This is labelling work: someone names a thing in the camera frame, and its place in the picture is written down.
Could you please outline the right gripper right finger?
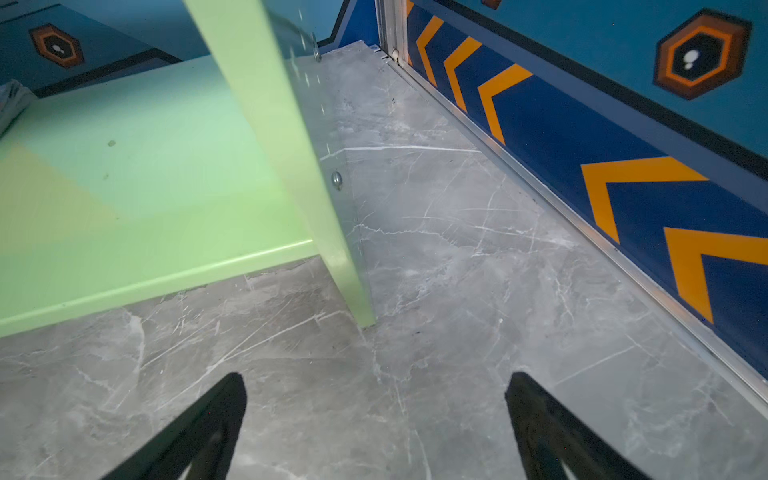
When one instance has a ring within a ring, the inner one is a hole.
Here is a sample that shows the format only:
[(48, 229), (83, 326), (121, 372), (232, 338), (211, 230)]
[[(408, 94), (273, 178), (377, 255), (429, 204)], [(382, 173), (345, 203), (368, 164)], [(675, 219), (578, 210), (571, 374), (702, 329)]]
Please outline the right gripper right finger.
[(505, 401), (528, 479), (646, 479), (529, 374), (512, 374)]

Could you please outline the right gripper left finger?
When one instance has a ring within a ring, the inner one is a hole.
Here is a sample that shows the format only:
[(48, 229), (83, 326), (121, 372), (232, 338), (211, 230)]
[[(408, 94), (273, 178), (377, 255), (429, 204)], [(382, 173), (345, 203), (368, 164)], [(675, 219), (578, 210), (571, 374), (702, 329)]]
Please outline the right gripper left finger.
[(247, 406), (243, 377), (231, 372), (107, 479), (225, 479)]

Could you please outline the colourful teal magazine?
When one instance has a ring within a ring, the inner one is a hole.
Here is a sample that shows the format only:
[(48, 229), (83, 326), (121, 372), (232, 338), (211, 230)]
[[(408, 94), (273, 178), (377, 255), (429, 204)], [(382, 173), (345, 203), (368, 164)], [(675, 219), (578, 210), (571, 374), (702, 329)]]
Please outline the colourful teal magazine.
[(1, 86), (0, 134), (3, 135), (15, 119), (38, 97), (17, 80), (10, 80)]

